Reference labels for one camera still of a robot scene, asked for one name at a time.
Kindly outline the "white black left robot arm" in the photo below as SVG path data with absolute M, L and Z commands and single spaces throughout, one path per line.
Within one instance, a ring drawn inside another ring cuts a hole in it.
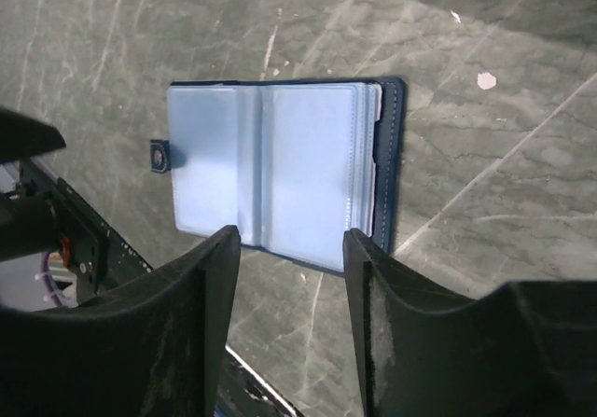
M 106 272 L 109 229 L 43 155 L 66 148 L 53 126 L 1 108 L 1 168 L 15 168 L 15 185 L 1 193 L 1 260 L 57 252 L 76 275 L 77 300 L 100 289 Z

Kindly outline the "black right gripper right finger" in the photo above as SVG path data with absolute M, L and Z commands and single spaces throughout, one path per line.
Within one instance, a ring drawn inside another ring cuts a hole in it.
M 515 281 L 480 299 L 343 239 L 367 416 L 592 416 L 596 284 Z

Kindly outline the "blue leather card holder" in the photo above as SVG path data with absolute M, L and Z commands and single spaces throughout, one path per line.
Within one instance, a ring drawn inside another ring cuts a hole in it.
M 407 86 L 397 76 L 175 81 L 151 169 L 172 179 L 174 223 L 202 237 L 343 273 L 342 241 L 393 244 Z

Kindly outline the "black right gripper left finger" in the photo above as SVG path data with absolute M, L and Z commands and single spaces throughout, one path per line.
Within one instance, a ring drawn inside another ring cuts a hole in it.
M 226 226 L 75 308 L 3 308 L 2 414 L 213 415 L 240 252 Z

